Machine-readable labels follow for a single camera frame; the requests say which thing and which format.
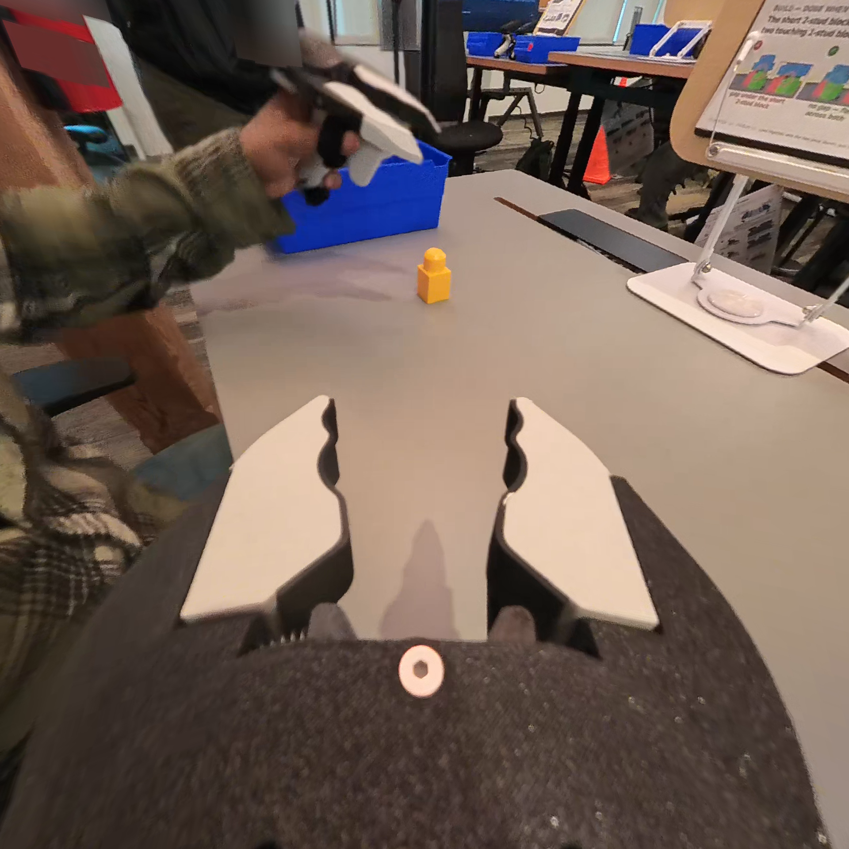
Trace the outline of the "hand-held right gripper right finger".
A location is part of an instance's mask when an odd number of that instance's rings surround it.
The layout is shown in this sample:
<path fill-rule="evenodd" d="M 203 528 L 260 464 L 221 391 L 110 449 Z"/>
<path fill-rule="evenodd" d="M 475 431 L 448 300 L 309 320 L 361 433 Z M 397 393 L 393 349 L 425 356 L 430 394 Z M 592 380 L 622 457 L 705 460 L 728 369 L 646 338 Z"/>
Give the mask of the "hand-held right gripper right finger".
<path fill-rule="evenodd" d="M 487 630 L 522 608 L 542 642 L 589 622 L 653 632 L 660 616 L 611 473 L 529 398 L 509 402 L 505 493 L 486 562 Z"/>

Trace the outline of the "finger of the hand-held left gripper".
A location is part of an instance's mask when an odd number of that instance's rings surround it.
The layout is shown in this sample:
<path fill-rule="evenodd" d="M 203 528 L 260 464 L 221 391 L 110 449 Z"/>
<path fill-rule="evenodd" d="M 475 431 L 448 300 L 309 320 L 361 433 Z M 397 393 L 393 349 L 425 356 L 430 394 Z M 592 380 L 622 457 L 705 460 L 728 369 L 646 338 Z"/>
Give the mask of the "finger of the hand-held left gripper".
<path fill-rule="evenodd" d="M 343 131 L 355 133 L 360 139 L 355 153 L 345 159 L 346 164 L 368 158 L 379 164 L 392 156 L 414 164 L 423 162 L 413 132 L 397 117 L 373 103 L 366 93 L 338 80 L 325 81 L 322 93 L 340 115 L 358 124 L 355 129 Z"/>
<path fill-rule="evenodd" d="M 346 63 L 346 81 L 377 109 L 405 125 L 413 134 L 440 134 L 431 112 L 405 88 L 362 63 Z"/>

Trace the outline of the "blue plastic bin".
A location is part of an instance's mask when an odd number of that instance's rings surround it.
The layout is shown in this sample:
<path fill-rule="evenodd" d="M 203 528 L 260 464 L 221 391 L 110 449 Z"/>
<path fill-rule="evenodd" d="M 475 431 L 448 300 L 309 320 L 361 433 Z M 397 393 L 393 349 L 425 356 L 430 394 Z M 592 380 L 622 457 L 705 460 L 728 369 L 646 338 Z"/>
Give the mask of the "blue plastic bin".
<path fill-rule="evenodd" d="M 268 242 L 267 250 L 294 255 L 438 228 L 451 156 L 422 142 L 419 149 L 421 164 L 391 157 L 364 187 L 342 169 L 341 186 L 320 205 L 310 205 L 301 190 L 285 195 L 280 202 L 294 231 Z"/>

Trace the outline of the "wooden cabinet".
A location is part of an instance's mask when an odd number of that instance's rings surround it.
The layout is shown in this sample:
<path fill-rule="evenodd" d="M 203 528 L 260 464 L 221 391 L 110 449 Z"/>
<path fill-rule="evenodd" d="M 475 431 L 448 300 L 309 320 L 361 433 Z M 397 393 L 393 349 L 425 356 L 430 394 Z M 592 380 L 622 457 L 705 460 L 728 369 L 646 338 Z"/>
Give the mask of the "wooden cabinet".
<path fill-rule="evenodd" d="M 2 190 L 94 186 L 58 116 L 38 102 L 6 48 L 1 50 L 1 184 Z M 154 453 L 221 421 L 211 378 L 167 306 L 63 331 L 57 345 L 72 358 L 126 361 L 136 383 L 120 390 L 112 406 Z"/>

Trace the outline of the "black office chair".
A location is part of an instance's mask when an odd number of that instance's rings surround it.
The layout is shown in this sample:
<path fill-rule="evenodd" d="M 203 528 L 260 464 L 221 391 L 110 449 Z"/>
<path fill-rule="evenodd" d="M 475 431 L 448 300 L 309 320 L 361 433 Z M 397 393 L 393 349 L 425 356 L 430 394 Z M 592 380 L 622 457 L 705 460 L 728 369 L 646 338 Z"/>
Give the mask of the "black office chair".
<path fill-rule="evenodd" d="M 432 145 L 450 157 L 450 177 L 472 175 L 476 157 L 503 140 L 494 123 L 465 118 L 466 59 L 462 3 L 421 2 L 420 95 L 440 127 Z"/>

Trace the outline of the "wooden background desk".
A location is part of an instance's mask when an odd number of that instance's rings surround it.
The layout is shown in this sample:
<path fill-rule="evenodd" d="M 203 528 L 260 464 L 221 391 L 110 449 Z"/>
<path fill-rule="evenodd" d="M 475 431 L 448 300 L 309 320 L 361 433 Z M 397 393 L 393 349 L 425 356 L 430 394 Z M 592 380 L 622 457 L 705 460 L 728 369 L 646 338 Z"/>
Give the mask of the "wooden background desk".
<path fill-rule="evenodd" d="M 547 182 L 573 195 L 589 199 L 584 177 L 593 144 L 601 126 L 604 105 L 631 103 L 673 111 L 679 92 L 657 91 L 655 86 L 620 87 L 618 78 L 686 80 L 695 68 L 695 59 L 654 58 L 620 53 L 587 51 L 555 52 L 543 64 L 521 63 L 503 58 L 466 58 L 472 69 L 469 118 L 482 119 L 482 76 L 485 70 L 499 71 L 505 77 L 539 83 L 547 88 L 566 90 L 569 101 L 560 124 L 558 139 Z"/>

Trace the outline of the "printed instruction sheet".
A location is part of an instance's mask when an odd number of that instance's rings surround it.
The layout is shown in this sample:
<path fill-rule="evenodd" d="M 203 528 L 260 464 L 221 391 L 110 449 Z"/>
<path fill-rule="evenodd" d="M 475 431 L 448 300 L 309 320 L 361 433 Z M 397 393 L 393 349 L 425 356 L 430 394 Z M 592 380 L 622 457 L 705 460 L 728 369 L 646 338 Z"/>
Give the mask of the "printed instruction sheet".
<path fill-rule="evenodd" d="M 848 3 L 767 1 L 695 125 L 702 137 L 848 163 Z"/>

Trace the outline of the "wooden backing board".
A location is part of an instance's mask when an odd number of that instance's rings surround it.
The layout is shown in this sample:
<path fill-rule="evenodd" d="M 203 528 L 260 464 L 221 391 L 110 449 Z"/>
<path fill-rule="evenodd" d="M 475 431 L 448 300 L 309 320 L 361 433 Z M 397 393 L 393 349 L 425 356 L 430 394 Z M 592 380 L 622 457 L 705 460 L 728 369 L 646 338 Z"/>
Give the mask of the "wooden backing board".
<path fill-rule="evenodd" d="M 706 144 L 710 142 L 741 145 L 748 148 L 770 150 L 746 146 L 743 143 L 732 143 L 721 140 L 715 135 L 702 137 L 695 133 L 695 125 L 702 116 L 712 96 L 718 90 L 723 80 L 723 75 L 735 57 L 743 58 L 747 52 L 744 40 L 750 34 L 750 26 L 753 24 L 764 2 L 739 1 L 725 2 L 714 21 L 711 33 L 706 40 L 705 48 L 696 61 L 695 68 L 680 95 L 673 112 L 671 124 L 671 139 L 676 153 L 686 161 L 704 164 L 721 171 L 731 172 L 728 165 L 708 164 L 702 158 L 706 150 Z M 776 177 L 750 176 L 765 182 L 778 184 L 792 189 L 797 193 L 817 195 L 826 199 L 832 199 L 846 204 L 847 201 L 838 200 L 831 190 L 806 189 L 800 184 L 781 184 Z"/>

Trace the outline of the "small printed paper sheet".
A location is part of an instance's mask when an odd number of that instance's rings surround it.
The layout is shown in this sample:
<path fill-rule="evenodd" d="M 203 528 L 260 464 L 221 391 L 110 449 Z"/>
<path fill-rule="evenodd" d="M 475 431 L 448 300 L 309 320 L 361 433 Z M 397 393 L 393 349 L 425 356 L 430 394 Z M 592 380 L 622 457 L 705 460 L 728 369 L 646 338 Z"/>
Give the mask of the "small printed paper sheet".
<path fill-rule="evenodd" d="M 714 256 L 770 274 L 778 244 L 783 195 L 777 184 L 742 195 L 716 241 Z"/>

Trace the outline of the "dark backpack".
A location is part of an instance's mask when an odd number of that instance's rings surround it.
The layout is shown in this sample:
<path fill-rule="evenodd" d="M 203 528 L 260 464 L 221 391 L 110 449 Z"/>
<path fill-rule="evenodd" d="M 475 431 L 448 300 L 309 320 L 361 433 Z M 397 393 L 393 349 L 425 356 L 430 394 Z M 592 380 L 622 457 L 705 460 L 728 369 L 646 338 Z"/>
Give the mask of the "dark backpack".
<path fill-rule="evenodd" d="M 517 172 L 547 181 L 554 157 L 555 142 L 532 138 L 529 146 L 515 165 Z"/>

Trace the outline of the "person's left hand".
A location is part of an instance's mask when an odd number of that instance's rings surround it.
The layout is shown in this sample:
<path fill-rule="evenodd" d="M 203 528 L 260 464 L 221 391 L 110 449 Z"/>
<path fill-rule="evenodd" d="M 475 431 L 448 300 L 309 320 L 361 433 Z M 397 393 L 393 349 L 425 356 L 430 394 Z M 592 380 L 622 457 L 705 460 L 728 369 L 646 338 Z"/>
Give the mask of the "person's left hand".
<path fill-rule="evenodd" d="M 300 173 L 317 153 L 319 128 L 308 106 L 284 90 L 267 101 L 242 127 L 245 158 L 271 199 L 293 191 Z"/>

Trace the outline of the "orange traffic cone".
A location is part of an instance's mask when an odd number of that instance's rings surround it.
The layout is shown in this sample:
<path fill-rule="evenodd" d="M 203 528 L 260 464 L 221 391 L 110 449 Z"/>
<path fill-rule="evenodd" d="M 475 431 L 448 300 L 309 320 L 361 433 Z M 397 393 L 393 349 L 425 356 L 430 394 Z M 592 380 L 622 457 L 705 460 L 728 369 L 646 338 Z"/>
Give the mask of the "orange traffic cone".
<path fill-rule="evenodd" d="M 601 126 L 589 154 L 582 181 L 596 186 L 606 185 L 611 180 L 610 154 L 607 134 Z"/>

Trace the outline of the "white document stand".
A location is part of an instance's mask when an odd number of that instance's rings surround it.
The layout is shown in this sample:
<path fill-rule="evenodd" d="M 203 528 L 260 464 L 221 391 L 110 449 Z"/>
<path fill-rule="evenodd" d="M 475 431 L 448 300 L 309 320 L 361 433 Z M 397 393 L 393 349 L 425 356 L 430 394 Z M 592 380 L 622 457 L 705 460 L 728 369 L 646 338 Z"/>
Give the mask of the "white document stand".
<path fill-rule="evenodd" d="M 824 315 L 847 292 L 848 281 L 815 306 L 799 306 L 716 267 L 715 248 L 750 176 L 831 190 L 847 201 L 846 166 L 803 160 L 741 145 L 710 142 L 708 164 L 728 165 L 734 180 L 724 209 L 698 260 L 639 274 L 627 289 L 749 362 L 777 375 L 801 375 L 847 350 L 848 330 Z"/>

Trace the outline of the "red board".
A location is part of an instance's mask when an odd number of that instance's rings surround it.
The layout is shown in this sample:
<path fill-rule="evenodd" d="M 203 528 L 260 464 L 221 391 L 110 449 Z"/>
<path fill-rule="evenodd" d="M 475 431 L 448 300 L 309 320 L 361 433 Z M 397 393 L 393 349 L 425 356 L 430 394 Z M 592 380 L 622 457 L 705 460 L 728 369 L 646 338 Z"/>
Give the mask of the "red board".
<path fill-rule="evenodd" d="M 2 42 L 41 101 L 79 114 L 122 107 L 88 19 L 112 22 L 111 2 L 1 3 Z"/>

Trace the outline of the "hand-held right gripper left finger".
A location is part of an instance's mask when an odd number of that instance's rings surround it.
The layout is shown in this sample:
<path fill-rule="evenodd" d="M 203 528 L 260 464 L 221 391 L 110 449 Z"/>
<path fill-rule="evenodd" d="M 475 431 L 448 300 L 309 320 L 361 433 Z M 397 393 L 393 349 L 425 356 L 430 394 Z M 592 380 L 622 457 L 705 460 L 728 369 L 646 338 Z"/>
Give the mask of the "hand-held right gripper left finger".
<path fill-rule="evenodd" d="M 272 635 L 305 636 L 313 610 L 344 597 L 353 555 L 337 440 L 334 399 L 318 396 L 234 462 L 182 623 L 253 616 Z"/>

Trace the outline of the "person's left forearm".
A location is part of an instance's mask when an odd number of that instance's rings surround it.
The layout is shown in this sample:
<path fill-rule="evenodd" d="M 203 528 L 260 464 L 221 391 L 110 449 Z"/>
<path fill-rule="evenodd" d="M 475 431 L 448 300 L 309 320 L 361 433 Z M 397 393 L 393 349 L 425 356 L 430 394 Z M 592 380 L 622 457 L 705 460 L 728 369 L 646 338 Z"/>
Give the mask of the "person's left forearm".
<path fill-rule="evenodd" d="M 230 128 L 104 184 L 2 194 L 1 335 L 30 344 L 61 329 L 149 310 L 206 280 L 240 249 L 294 231 Z"/>

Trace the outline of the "yellow one-stud block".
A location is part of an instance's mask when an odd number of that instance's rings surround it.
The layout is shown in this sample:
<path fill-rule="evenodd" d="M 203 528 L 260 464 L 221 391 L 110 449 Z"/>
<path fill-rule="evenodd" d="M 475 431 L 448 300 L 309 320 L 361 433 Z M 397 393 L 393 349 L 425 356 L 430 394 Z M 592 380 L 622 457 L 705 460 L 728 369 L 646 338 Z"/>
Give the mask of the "yellow one-stud block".
<path fill-rule="evenodd" d="M 417 271 L 417 295 L 427 305 L 446 302 L 451 295 L 451 270 L 446 253 L 437 247 L 427 249 Z"/>

